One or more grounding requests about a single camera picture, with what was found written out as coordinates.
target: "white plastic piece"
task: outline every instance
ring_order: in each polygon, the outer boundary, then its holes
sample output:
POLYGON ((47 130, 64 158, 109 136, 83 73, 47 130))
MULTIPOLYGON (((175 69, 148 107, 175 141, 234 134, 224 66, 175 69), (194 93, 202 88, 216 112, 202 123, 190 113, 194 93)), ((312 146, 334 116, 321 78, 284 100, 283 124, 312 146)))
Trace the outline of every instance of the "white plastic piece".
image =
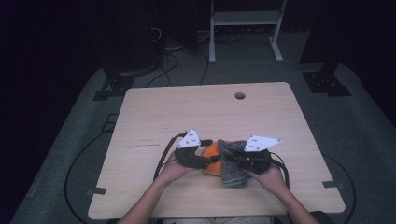
POLYGON ((201 141, 199 140, 198 133, 195 131, 195 129, 191 129, 187 135, 177 144, 177 148, 198 147, 200 145, 201 141))
POLYGON ((278 138, 261 137, 258 135, 251 135, 245 146, 246 152, 258 152, 267 149, 268 147, 273 147, 282 140, 278 138))

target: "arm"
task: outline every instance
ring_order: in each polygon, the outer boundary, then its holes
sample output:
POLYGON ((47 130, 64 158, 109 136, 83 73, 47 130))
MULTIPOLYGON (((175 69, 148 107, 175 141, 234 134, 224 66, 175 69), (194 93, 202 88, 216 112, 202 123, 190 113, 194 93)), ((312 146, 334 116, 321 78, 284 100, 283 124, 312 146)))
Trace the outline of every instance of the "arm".
POLYGON ((250 171, 245 172, 255 178, 264 189, 274 194, 282 202, 295 224, 319 224, 290 192, 283 180, 279 167, 271 165, 270 169, 261 175, 254 174, 250 171))
POLYGON ((163 190, 166 189, 166 187, 168 187, 173 181, 194 170, 195 169, 187 168, 177 163, 177 161, 175 161, 175 154, 172 153, 158 177, 148 187, 139 201, 137 201, 137 203, 120 219, 118 223, 147 224, 155 206, 163 194, 163 190))

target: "gray carpet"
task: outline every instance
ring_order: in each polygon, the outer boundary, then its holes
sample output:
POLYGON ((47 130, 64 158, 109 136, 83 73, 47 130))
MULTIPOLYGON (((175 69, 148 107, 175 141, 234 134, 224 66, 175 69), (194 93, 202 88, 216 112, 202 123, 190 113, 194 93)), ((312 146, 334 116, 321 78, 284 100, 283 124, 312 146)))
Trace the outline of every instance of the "gray carpet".
MULTIPOLYGON (((352 96, 329 97, 311 93, 302 72, 318 71, 322 64, 299 64, 307 36, 308 33, 279 35, 283 63, 276 63, 268 34, 246 35, 243 41, 217 45, 217 62, 209 65, 203 84, 289 83, 320 150, 340 162, 353 179, 357 203, 349 223, 393 223, 396 220, 396 130, 363 88, 357 75, 343 65, 337 68, 335 75, 352 96)), ((207 54, 207 44, 200 48, 207 54)), ((199 85, 205 72, 205 55, 188 49, 172 55, 178 58, 178 65, 168 73, 170 84, 199 85)), ((175 62, 173 57, 164 56, 163 68, 169 69, 175 62)), ((134 88, 146 87, 161 72, 157 69, 137 78, 134 88)), ((85 222, 106 223, 90 220, 87 216, 91 189, 96 186, 111 138, 111 133, 101 130, 109 114, 119 113, 123 100, 122 97, 92 100, 105 79, 103 70, 92 75, 12 223, 80 223, 65 201, 64 181, 81 150, 68 179, 70 205, 85 222)), ((166 85, 168 80, 163 76, 150 87, 166 85)), ((352 209, 352 185, 336 162, 327 158, 325 161, 333 178, 340 183, 346 203, 344 213, 331 217, 335 223, 343 223, 352 209)))

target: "wooden table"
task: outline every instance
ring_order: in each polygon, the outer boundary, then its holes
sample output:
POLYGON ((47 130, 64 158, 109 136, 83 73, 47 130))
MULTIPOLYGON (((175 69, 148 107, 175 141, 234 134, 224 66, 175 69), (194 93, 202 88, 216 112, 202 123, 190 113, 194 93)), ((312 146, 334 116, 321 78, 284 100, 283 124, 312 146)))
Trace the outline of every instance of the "wooden table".
MULTIPOLYGON (((251 134, 281 138, 283 142, 270 151, 286 163, 294 195, 309 211, 344 211, 337 188, 323 187, 322 182, 332 181, 332 176, 290 86, 257 83, 128 90, 97 183, 97 188, 106 189, 106 193, 93 195, 89 217, 122 217, 152 182, 170 139, 191 128, 201 139, 248 140, 251 134), (246 98, 236 99, 237 92, 246 98)), ((277 198, 254 179, 244 189, 232 189, 223 187, 221 178, 204 175, 200 170, 168 187, 152 216, 251 217, 285 213, 277 198)))

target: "metal frame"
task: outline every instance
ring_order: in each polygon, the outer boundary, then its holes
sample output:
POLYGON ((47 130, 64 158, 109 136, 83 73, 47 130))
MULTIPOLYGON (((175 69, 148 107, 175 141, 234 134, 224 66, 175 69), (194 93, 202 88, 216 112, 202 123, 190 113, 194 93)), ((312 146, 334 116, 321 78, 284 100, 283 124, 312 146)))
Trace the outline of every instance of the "metal frame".
POLYGON ((287 0, 282 0, 280 10, 270 11, 234 11, 234 12, 215 12, 214 0, 210 6, 210 42, 209 42, 209 62, 216 62, 215 49, 215 26, 216 25, 261 25, 274 24, 274 36, 269 37, 271 48, 278 63, 283 62, 283 57, 277 46, 277 38, 279 35, 280 25, 285 13, 287 0))

